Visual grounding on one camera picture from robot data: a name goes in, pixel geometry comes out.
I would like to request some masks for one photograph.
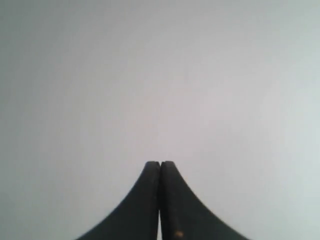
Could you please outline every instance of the black plastic piece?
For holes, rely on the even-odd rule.
[[[200,202],[172,161],[161,164],[158,197],[163,240],[247,240]]]
[[[156,240],[160,165],[149,161],[119,206],[78,240]]]

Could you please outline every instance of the black object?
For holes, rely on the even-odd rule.
[[[150,161],[120,205],[78,240],[247,240],[210,212],[172,161]]]
[[[160,165],[149,161],[119,206],[78,240],[156,240]]]

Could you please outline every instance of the white wall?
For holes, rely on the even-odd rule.
[[[318,240],[319,13],[0,1],[0,239],[72,240],[170,160],[248,238]]]

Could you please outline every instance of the black curved shape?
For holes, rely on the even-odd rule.
[[[247,240],[200,202],[172,161],[161,164],[158,197],[163,240]]]
[[[78,240],[156,240],[160,165],[149,161],[116,209]]]

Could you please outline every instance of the small orange spot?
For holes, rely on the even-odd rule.
[[[176,238],[182,238],[184,236],[184,233],[182,231],[175,231],[174,236]]]

